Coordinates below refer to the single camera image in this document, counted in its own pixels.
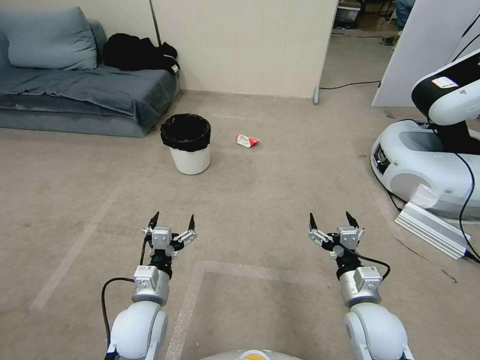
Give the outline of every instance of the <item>white trash can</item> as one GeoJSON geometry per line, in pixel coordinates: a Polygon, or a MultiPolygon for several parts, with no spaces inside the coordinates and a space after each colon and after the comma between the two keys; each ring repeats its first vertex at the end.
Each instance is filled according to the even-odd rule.
{"type": "Polygon", "coordinates": [[[161,125],[160,134],[179,172],[195,175],[209,167],[211,127],[203,117],[173,115],[161,125]]]}

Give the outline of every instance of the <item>red and white wrapper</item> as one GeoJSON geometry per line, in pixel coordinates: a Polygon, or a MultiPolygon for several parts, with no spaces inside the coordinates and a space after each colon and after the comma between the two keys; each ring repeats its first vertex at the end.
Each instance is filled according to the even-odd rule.
{"type": "Polygon", "coordinates": [[[245,136],[245,135],[237,135],[236,136],[236,143],[240,144],[240,145],[243,145],[246,148],[251,148],[253,145],[255,145],[256,143],[259,143],[259,142],[260,142],[260,140],[258,140],[257,138],[254,138],[254,137],[248,137],[248,136],[245,136]]]}

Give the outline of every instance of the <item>gray sofa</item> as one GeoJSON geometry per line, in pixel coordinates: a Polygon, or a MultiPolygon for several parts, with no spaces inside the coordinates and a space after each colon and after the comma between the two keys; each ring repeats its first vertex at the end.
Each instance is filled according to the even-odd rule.
{"type": "Polygon", "coordinates": [[[0,127],[144,137],[179,92],[166,70],[121,71],[102,65],[107,38],[90,20],[97,48],[93,70],[13,67],[0,30],[0,127]]]}

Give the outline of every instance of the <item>jeans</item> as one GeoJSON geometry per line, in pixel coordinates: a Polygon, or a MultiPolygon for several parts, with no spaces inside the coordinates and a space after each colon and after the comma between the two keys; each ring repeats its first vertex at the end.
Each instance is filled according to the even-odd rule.
{"type": "Polygon", "coordinates": [[[415,0],[396,0],[396,23],[398,25],[398,31],[402,31],[410,16],[410,12],[414,7],[415,0]]]}

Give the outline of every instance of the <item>floor stain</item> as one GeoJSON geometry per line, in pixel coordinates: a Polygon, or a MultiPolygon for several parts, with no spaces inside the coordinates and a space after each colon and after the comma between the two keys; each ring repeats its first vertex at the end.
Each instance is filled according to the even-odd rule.
{"type": "Polygon", "coordinates": [[[447,275],[450,279],[452,279],[455,284],[458,283],[457,279],[454,278],[452,275],[450,275],[448,272],[446,272],[446,271],[443,270],[443,269],[440,269],[440,270],[442,271],[442,273],[444,273],[444,274],[447,275]]]}
{"type": "MultiPolygon", "coordinates": [[[[433,266],[437,267],[437,265],[435,265],[433,262],[431,262],[429,259],[427,259],[425,256],[423,255],[420,255],[418,252],[416,252],[415,250],[411,249],[410,247],[408,247],[407,245],[405,245],[403,243],[403,241],[401,241],[399,238],[396,238],[394,237],[395,240],[397,240],[403,247],[405,247],[406,249],[408,249],[409,251],[411,251],[412,253],[414,253],[415,255],[417,255],[418,257],[424,259],[425,261],[428,261],[430,264],[432,264],[433,266]]],[[[458,283],[457,279],[455,277],[453,277],[452,275],[450,275],[448,272],[446,272],[444,269],[440,269],[440,271],[442,273],[444,273],[446,276],[448,276],[455,284],[458,283]]]]}

